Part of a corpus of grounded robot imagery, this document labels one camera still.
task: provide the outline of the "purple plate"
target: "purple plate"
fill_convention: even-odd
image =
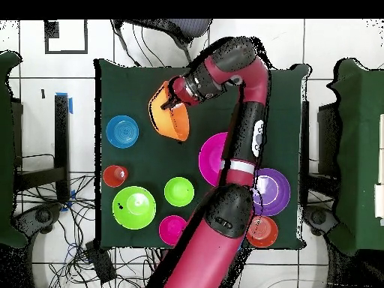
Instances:
[[[272,216],[280,213],[290,201],[290,183],[283,174],[274,169],[264,168],[256,173],[259,177],[256,186],[258,191],[253,189],[255,214]]]

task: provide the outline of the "blue bowl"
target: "blue bowl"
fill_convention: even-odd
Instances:
[[[131,147],[139,137],[139,126],[129,116],[113,117],[106,126],[106,138],[117,148]]]

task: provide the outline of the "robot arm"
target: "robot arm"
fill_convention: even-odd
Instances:
[[[171,79],[171,98],[161,108],[203,103],[223,94],[226,84],[239,86],[239,97],[223,150],[218,186],[197,206],[147,288],[218,288],[251,221],[251,187],[269,89],[269,70],[251,40],[231,38],[196,68]]]

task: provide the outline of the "green bowl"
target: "green bowl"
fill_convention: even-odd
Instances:
[[[144,187],[126,187],[120,190],[112,203],[112,213],[117,223],[129,230],[139,230],[152,222],[156,202]]]
[[[178,208],[191,203],[194,194],[194,186],[188,179],[182,177],[171,178],[164,188],[166,201]]]

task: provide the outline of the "dark green tablecloth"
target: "dark green tablecloth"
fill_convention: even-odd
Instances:
[[[384,70],[368,70],[355,59],[336,65],[331,87],[340,95],[343,122],[337,163],[341,186],[335,214],[340,219],[329,234],[343,253],[384,250],[384,226],[375,218],[374,185],[379,175],[380,114],[384,114]]]
[[[182,68],[119,67],[99,60],[101,69],[101,171],[111,164],[127,167],[127,181],[118,188],[101,182],[101,246],[164,247],[159,235],[160,222],[167,215],[188,219],[197,203],[210,189],[200,175],[198,154],[203,143],[212,135],[227,131],[236,104],[238,91],[231,88],[219,98],[188,110],[190,136],[180,144],[156,133],[149,119],[148,102],[164,80],[183,74]],[[299,172],[299,143],[301,121],[302,79],[309,67],[298,65],[292,70],[273,70],[267,144],[263,155],[264,167],[281,171],[291,185],[289,205],[272,217],[279,227],[277,241],[271,248],[298,249],[302,242],[296,238]],[[127,115],[139,125],[139,139],[130,148],[112,146],[106,135],[108,121],[117,115]],[[189,179],[195,188],[193,201],[184,208],[172,207],[164,198],[164,185],[173,177]],[[124,187],[137,185],[149,190],[156,200],[154,220],[141,230],[120,226],[113,217],[112,201]]]
[[[11,215],[16,208],[14,195],[14,120],[12,118],[11,90],[8,77],[12,68],[21,62],[15,52],[0,52],[0,243],[14,248],[26,245],[26,237],[11,226]]]

